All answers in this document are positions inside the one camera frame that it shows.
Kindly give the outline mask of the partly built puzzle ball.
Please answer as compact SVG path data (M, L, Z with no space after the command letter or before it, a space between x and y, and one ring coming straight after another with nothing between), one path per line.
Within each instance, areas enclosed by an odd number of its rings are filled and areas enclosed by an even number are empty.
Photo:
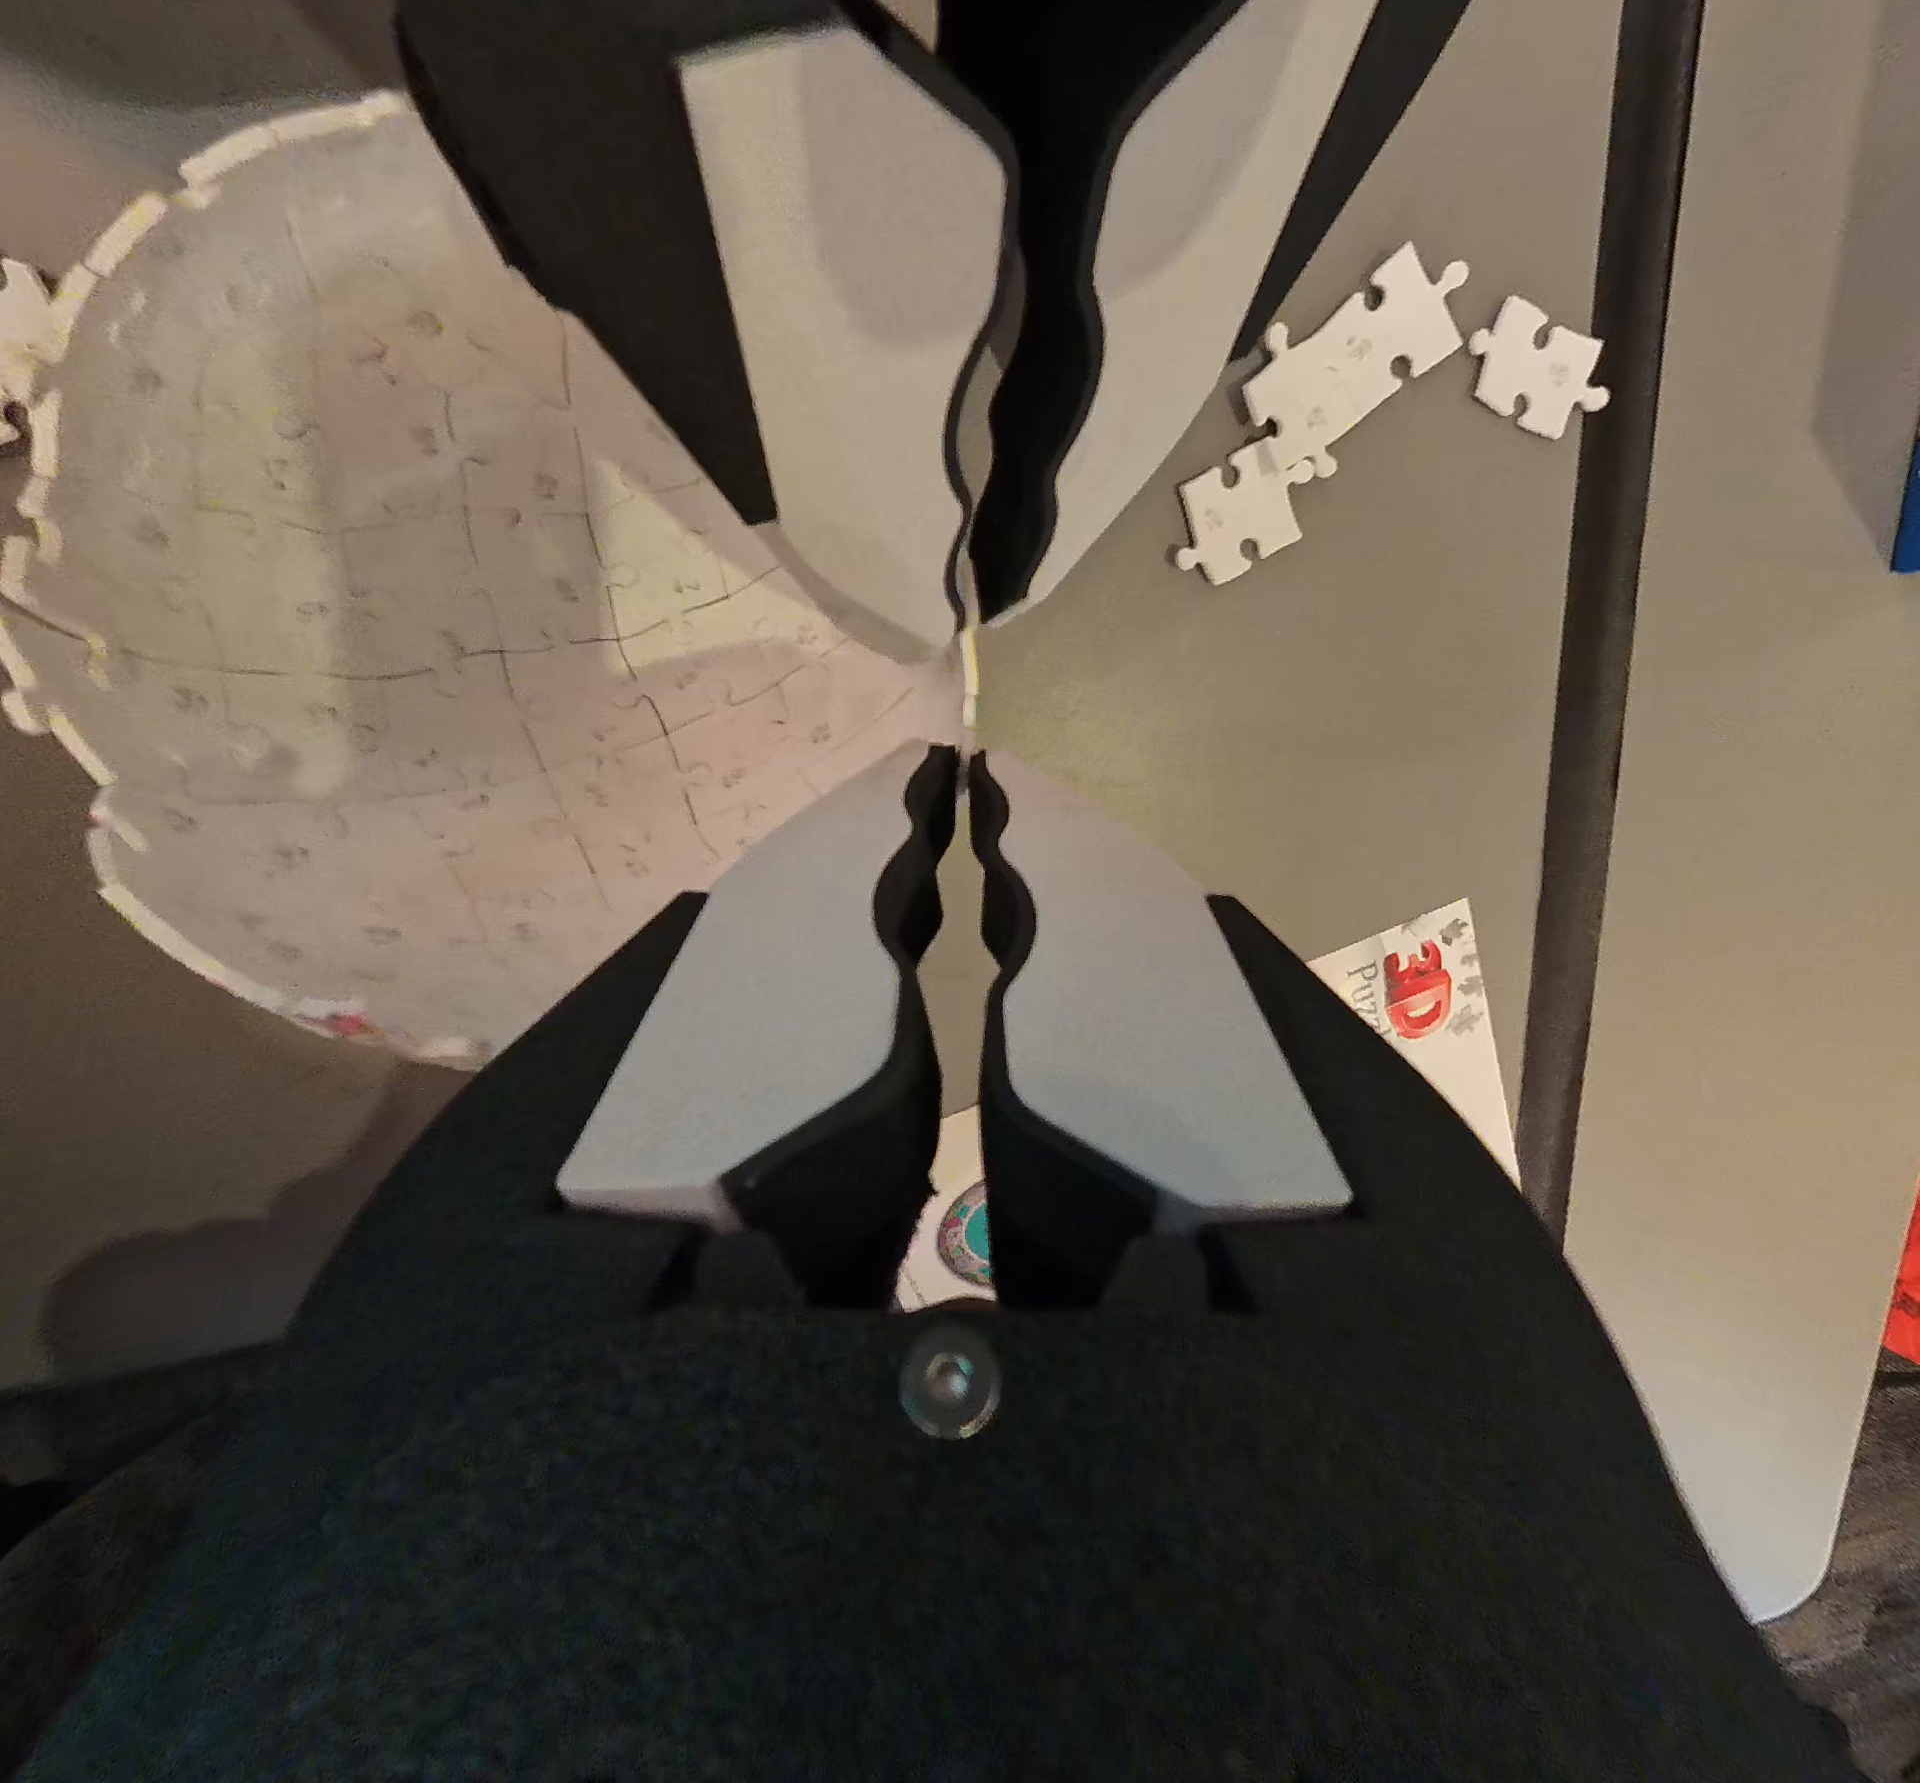
M478 1068L962 667L856 640L493 250L410 101L137 195L2 413L2 709L100 897L320 1036Z

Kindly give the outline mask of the colourful puzzle box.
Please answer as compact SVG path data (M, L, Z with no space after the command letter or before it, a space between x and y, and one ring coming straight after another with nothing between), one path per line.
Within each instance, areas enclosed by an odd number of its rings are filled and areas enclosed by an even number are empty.
M1881 97L1858 132L1828 324L1812 441L1881 569L1906 569L1916 452L1916 97Z

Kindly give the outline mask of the puzzle instruction sheet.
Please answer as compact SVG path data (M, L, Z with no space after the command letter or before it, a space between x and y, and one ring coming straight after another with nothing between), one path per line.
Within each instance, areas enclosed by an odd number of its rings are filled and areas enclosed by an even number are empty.
M1437 905L1309 970L1399 1052L1516 1181L1519 1154L1506 1109L1489 984L1469 899ZM898 1268L898 1314L995 1301L991 1209L976 1104L946 1113L929 1194Z

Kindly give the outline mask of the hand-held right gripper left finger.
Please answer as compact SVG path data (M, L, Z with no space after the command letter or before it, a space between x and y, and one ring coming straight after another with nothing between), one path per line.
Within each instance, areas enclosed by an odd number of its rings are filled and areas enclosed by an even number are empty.
M759 1232L801 1292L887 1308L943 1080L920 990L958 753L898 747L701 893L564 1156L571 1209Z

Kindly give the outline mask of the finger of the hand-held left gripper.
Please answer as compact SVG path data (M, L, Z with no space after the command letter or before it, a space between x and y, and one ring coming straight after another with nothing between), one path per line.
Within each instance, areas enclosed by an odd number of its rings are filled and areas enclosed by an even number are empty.
M1231 0L1095 159L1069 262L1091 362L1063 421L994 424L981 619L1039 605L1212 397L1379 2Z
M774 541L900 660L962 627L958 405L1004 288L1010 153L894 17L832 17L681 62Z

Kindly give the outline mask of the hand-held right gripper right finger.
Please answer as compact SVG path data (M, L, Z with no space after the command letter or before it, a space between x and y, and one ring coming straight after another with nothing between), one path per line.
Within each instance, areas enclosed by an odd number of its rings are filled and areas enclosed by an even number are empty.
M1004 1308L1091 1308L1149 1237L1324 1222L1354 1193L1201 886L995 750L971 761L978 1138Z

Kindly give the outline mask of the person's dark clothing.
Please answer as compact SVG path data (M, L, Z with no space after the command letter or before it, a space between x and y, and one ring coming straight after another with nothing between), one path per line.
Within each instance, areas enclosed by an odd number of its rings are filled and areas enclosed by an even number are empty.
M2 1776L84 1686L205 1495L274 1340L2 1391Z

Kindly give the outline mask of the white puzzle piece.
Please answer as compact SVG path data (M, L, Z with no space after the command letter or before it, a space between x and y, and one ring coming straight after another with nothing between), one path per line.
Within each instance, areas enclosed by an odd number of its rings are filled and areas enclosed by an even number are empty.
M1183 544L1170 553L1173 567L1212 586L1247 575L1257 562L1304 538L1291 491L1334 472L1333 452L1283 452L1266 434L1178 481Z
M55 288L31 262L2 256L2 411L34 402L61 362Z
M1602 339L1548 320L1522 295L1506 295L1493 320L1469 339L1476 359L1474 402L1538 439L1561 439L1576 417L1609 402L1593 378Z

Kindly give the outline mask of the joined white puzzle pieces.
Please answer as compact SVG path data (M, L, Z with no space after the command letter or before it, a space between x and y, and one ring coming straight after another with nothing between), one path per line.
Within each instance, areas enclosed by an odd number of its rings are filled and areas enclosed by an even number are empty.
M1241 408L1285 472L1334 473L1333 444L1343 434L1408 378L1461 353L1450 298L1469 278L1469 259L1428 274L1415 246L1405 243L1309 334L1293 339L1283 320L1269 327Z

